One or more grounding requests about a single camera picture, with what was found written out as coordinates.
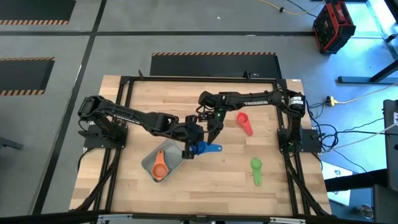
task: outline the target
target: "wooden table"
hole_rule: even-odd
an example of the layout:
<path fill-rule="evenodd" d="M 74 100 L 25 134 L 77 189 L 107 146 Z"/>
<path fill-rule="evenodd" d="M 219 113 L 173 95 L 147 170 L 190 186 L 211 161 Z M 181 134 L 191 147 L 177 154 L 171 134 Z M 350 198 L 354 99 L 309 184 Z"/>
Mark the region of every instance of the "wooden table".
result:
<path fill-rule="evenodd" d="M 100 95 L 115 101 L 119 81 L 120 76 L 105 76 Z M 303 92 L 300 80 L 287 80 L 287 87 Z M 254 93 L 271 91 L 272 85 L 135 81 L 130 107 L 143 112 L 174 114 L 183 121 L 186 115 L 195 113 L 198 96 L 205 90 L 211 93 Z M 254 131 L 252 136 L 245 135 L 236 123 L 238 111 L 228 112 L 224 130 L 214 141 L 215 144 L 223 146 L 223 151 L 203 154 L 184 162 L 161 183 L 155 183 L 148 176 L 141 167 L 141 160 L 165 139 L 151 136 L 140 126 L 128 124 L 128 139 L 121 154 L 111 211 L 291 216 L 285 165 L 279 153 L 276 135 L 279 127 L 276 108 L 254 106 L 239 111 L 248 114 Z M 304 128 L 311 127 L 308 113 L 302 119 L 302 125 Z M 322 208 L 331 212 L 319 162 L 309 153 L 300 155 L 307 188 Z M 70 208 L 79 206 L 97 184 L 103 156 L 104 149 L 95 149 L 83 158 Z M 253 157 L 262 161 L 262 186 L 254 185 L 250 166 Z M 104 208 L 107 192 L 105 187 L 101 208 Z M 302 213 L 302 200 L 297 186 L 295 192 L 298 208 Z"/>

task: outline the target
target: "gray tray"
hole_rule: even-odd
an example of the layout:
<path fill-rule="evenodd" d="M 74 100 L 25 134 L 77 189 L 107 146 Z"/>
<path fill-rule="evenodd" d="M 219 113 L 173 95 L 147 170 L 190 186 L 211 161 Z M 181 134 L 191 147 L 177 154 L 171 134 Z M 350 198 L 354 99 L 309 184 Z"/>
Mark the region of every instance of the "gray tray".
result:
<path fill-rule="evenodd" d="M 152 167 L 155 164 L 157 151 L 160 149 L 164 150 L 164 162 L 169 168 L 169 173 L 162 180 L 157 180 L 152 176 Z M 181 158 L 181 151 L 182 150 L 176 145 L 175 141 L 166 139 L 141 161 L 141 165 L 153 181 L 161 182 L 170 176 L 185 161 Z"/>

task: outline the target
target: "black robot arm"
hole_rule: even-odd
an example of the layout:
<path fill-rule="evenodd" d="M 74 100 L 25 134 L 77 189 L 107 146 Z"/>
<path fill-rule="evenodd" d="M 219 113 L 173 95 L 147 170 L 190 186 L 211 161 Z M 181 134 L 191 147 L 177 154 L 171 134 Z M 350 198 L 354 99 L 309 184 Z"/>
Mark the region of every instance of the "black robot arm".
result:
<path fill-rule="evenodd" d="M 244 106 L 261 105 L 274 105 L 290 116 L 287 143 L 295 146 L 301 144 L 302 131 L 300 123 L 301 118 L 305 115 L 305 96 L 301 93 L 285 88 L 249 94 L 237 92 L 211 94 L 204 91 L 200 95 L 198 103 L 201 105 L 197 109 L 199 121 L 208 121 L 208 144 L 211 144 L 223 129 L 223 121 L 227 111 L 239 110 Z M 202 107 L 208 110 L 199 111 Z"/>
<path fill-rule="evenodd" d="M 125 141 L 126 135 L 119 131 L 119 124 L 110 121 L 107 117 L 113 117 L 122 121 L 142 126 L 153 136 L 162 136 L 185 143 L 183 157 L 193 159 L 190 146 L 196 146 L 203 141 L 203 128 L 196 124 L 195 115 L 187 116 L 184 123 L 179 123 L 178 117 L 166 113 L 144 113 L 117 105 L 102 96 L 89 96 L 80 106 L 78 116 L 81 121 L 92 121 L 100 129 L 103 138 L 114 142 Z M 82 136 L 90 135 L 88 131 L 80 131 Z"/>

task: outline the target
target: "concrete floor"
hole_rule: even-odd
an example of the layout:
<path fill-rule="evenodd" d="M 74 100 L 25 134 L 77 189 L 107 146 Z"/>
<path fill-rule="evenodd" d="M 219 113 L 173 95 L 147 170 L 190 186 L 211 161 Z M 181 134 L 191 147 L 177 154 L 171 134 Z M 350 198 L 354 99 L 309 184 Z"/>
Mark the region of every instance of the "concrete floor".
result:
<path fill-rule="evenodd" d="M 0 26 L 0 31 L 88 31 L 94 24 L 100 2 L 77 1 L 70 24 L 65 27 Z M 288 2 L 271 2 L 291 11 L 300 10 Z M 295 2 L 305 9 L 318 4 L 308 0 Z M 320 9 L 321 7 L 313 13 L 317 14 Z M 336 78 L 343 75 L 370 77 L 394 61 L 382 39 L 385 34 L 380 33 L 380 27 L 374 23 L 365 3 L 348 3 L 348 9 L 358 26 L 357 33 L 338 54 L 330 56 L 318 53 L 313 37 L 96 37 L 43 212 L 68 210 L 75 184 L 77 160 L 83 145 L 83 138 L 77 134 L 76 115 L 82 99 L 98 93 L 103 75 L 135 76 L 139 69 L 144 75 L 149 74 L 152 52 L 276 52 L 282 76 L 301 79 L 310 103 L 321 102 L 327 95 L 346 101 L 382 88 L 379 85 L 336 83 Z M 105 7 L 99 31 L 310 31 L 312 22 L 310 16 L 280 14 L 256 0 L 189 0 L 183 3 L 177 0 L 112 0 Z M 0 152 L 0 217 L 30 213 L 87 41 L 87 36 L 0 37 L 0 57 L 53 56 L 56 59 L 44 95 L 0 98 L 0 115 L 3 118 L 0 136 L 25 144 L 20 151 L 5 148 Z M 354 103 L 325 108 L 317 120 L 322 124 L 332 124 L 339 130 L 352 128 L 381 118 L 382 101 L 395 100 L 397 95 L 398 88 L 394 87 Z M 378 122 L 363 130 L 382 129 L 383 123 Z M 362 134 L 345 134 L 339 136 L 339 139 L 340 144 L 344 144 L 363 137 Z M 382 136 L 339 151 L 368 171 L 386 166 Z M 359 167 L 334 152 L 322 155 L 321 159 L 345 169 L 362 172 Z"/>

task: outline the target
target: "black and yellow striped tape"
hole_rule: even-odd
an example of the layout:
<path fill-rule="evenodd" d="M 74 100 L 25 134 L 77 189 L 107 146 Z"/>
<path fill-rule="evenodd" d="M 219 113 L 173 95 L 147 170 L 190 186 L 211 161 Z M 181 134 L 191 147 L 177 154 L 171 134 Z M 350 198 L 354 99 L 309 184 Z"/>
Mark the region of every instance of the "black and yellow striped tape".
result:
<path fill-rule="evenodd" d="M 0 25 L 67 25 L 63 20 L 0 20 Z"/>
<path fill-rule="evenodd" d="M 54 57 L 0 58 L 0 61 L 9 61 L 9 60 L 54 60 Z"/>
<path fill-rule="evenodd" d="M 0 96 L 28 96 L 28 95 L 43 95 L 44 90 L 3 90 L 0 91 Z"/>
<path fill-rule="evenodd" d="M 160 55 L 275 55 L 275 52 L 156 52 L 152 56 Z"/>

